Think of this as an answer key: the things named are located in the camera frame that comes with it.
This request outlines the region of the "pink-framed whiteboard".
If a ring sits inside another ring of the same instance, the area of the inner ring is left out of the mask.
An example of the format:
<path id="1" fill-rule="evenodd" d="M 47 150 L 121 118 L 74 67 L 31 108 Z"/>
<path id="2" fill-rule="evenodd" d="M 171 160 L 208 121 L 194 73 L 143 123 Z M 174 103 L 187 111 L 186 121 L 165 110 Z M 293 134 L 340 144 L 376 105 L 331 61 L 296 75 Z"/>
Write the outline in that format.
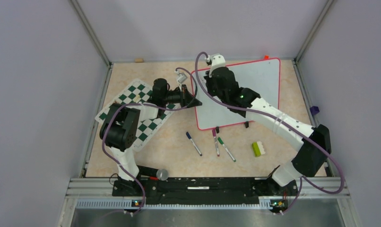
<path id="1" fill-rule="evenodd" d="M 279 58 L 247 61 L 226 65 L 235 75 L 239 86 L 250 88 L 259 93 L 270 105 L 279 108 L 280 67 Z M 201 106 L 195 107 L 197 126 L 199 130 L 212 130 L 243 124 L 246 119 L 228 108 L 212 101 L 198 86 L 197 99 Z"/>

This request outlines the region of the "black microphone silver head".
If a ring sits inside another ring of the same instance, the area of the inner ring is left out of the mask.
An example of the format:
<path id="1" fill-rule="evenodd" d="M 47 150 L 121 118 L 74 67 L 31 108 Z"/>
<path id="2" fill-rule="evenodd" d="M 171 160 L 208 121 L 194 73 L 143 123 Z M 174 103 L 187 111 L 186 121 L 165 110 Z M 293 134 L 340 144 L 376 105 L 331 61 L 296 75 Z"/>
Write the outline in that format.
<path id="1" fill-rule="evenodd" d="M 147 166 L 138 166 L 141 175 L 154 177 L 158 180 L 165 181 L 169 178 L 169 173 L 166 169 L 156 169 Z"/>

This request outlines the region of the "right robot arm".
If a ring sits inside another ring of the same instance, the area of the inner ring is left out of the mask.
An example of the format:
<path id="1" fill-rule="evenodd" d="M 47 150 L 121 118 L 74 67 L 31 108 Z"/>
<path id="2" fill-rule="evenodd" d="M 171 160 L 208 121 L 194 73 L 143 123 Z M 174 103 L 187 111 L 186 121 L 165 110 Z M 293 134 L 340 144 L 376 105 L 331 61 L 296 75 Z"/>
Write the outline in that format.
<path id="1" fill-rule="evenodd" d="M 208 71 L 204 79 L 210 96 L 216 96 L 230 111 L 272 130 L 297 152 L 292 160 L 271 173 L 267 182 L 271 194 L 280 195 L 291 181 L 317 174 L 327 159 L 325 154 L 331 153 L 328 127 L 305 124 L 278 110 L 259 93 L 239 86 L 228 67 Z"/>

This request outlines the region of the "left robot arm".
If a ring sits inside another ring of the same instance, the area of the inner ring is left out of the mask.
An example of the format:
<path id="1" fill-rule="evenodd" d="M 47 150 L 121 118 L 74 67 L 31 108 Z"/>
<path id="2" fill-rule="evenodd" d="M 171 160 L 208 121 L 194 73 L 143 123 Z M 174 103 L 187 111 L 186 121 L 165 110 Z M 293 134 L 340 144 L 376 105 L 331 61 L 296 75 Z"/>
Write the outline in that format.
<path id="1" fill-rule="evenodd" d="M 169 105 L 179 104 L 181 109 L 201 106 L 202 102 L 191 94 L 185 84 L 171 89 L 166 79 L 154 80 L 148 99 L 141 102 L 113 103 L 108 109 L 100 129 L 103 152 L 118 167 L 118 184 L 123 185 L 129 195 L 140 193 L 142 183 L 138 179 L 140 169 L 135 163 L 133 149 L 139 123 L 161 119 Z"/>

